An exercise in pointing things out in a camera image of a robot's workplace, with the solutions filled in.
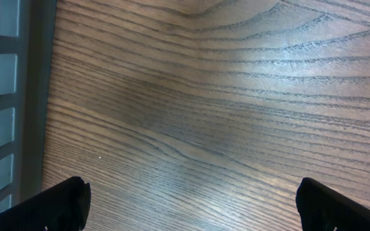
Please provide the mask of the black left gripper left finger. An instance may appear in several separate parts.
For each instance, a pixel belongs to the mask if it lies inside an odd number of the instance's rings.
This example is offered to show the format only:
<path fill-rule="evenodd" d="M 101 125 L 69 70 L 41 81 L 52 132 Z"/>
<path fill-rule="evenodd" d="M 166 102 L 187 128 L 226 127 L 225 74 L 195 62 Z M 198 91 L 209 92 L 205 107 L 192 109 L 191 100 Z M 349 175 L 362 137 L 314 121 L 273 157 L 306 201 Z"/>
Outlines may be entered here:
<path fill-rule="evenodd" d="M 0 213 L 0 231 L 80 231 L 90 206 L 90 184 L 73 176 Z"/>

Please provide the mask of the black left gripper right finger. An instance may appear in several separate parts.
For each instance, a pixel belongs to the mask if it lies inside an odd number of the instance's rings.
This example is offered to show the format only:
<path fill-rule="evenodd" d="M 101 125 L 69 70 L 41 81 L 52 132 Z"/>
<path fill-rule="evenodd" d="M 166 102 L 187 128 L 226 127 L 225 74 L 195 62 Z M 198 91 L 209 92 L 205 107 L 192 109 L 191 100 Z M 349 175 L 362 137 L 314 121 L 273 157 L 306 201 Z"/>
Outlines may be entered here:
<path fill-rule="evenodd" d="M 295 197 L 303 231 L 370 231 L 370 210 L 312 178 L 304 178 Z"/>

